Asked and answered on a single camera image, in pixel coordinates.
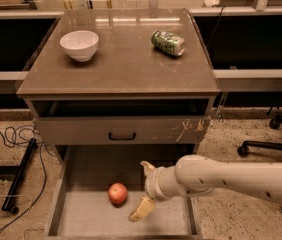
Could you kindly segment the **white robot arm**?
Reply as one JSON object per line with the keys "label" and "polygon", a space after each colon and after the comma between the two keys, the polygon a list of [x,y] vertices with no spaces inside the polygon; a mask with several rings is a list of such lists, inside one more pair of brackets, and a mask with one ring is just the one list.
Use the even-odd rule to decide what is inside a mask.
{"label": "white robot arm", "polygon": [[176,196],[206,196],[218,188],[282,205],[282,163],[219,162],[199,155],[186,155],[171,167],[143,166],[145,195],[129,220],[147,217],[158,202]]}

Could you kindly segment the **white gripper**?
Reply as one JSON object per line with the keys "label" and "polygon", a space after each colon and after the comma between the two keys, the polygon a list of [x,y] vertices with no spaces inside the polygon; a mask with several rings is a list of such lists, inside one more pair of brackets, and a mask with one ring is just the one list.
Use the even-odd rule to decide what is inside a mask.
{"label": "white gripper", "polygon": [[147,161],[142,161],[141,166],[146,177],[144,189],[150,198],[147,196],[141,197],[137,207],[128,217],[132,222],[138,222],[147,217],[154,210],[155,201],[168,201],[179,195],[174,167],[156,168]]}

